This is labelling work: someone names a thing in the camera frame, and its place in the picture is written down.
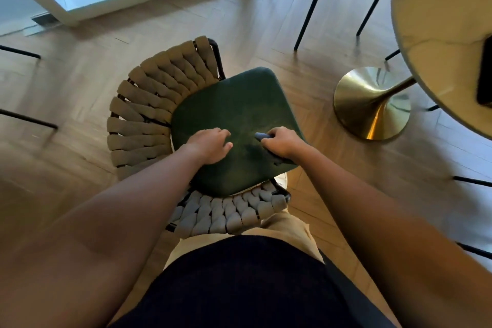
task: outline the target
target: person's left hand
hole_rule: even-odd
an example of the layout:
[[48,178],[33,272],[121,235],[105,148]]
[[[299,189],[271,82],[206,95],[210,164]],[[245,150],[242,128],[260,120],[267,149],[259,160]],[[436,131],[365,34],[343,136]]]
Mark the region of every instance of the person's left hand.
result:
[[203,165],[211,165],[219,162],[231,150],[232,143],[225,143],[225,139],[229,136],[231,133],[228,130],[221,130],[218,127],[200,130],[183,146],[196,153]]

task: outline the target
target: beige pants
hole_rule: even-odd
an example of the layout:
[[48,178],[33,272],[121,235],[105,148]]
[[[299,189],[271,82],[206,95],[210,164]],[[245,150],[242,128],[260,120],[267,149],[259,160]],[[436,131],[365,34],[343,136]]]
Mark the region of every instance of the beige pants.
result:
[[[262,222],[261,227],[246,230],[242,235],[267,236],[269,238],[283,240],[320,262],[323,262],[323,257],[319,253],[316,242],[309,231],[309,224],[304,223],[286,211],[272,215]],[[164,269],[176,259],[192,250],[213,244],[231,236],[233,235],[227,233],[208,233],[180,240],[171,252]]]

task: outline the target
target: person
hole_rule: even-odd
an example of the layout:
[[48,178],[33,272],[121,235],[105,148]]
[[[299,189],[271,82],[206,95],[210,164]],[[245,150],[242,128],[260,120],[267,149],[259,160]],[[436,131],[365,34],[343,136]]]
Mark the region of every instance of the person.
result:
[[[404,327],[485,327],[492,276],[431,225],[284,127],[262,144],[299,164]],[[110,322],[188,182],[233,147],[202,130],[164,160],[65,214],[0,267],[0,326]],[[112,327],[360,326],[304,222],[282,212],[243,235],[182,240]]]

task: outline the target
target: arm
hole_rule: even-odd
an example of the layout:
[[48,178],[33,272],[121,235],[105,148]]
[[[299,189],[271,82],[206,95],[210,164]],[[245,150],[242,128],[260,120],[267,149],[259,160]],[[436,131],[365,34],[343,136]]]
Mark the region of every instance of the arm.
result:
[[0,326],[104,326],[124,302],[188,183],[232,148],[202,130],[162,161],[67,213],[0,266]]
[[275,137],[262,144],[302,166],[403,326],[490,326],[492,274],[294,131],[281,127],[270,133]]

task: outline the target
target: person's right arm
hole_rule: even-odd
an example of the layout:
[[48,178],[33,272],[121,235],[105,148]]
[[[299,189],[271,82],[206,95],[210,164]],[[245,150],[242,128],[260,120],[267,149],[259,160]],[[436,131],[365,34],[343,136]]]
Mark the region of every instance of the person's right arm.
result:
[[311,179],[404,327],[492,326],[492,274],[423,219],[285,127],[262,144]]

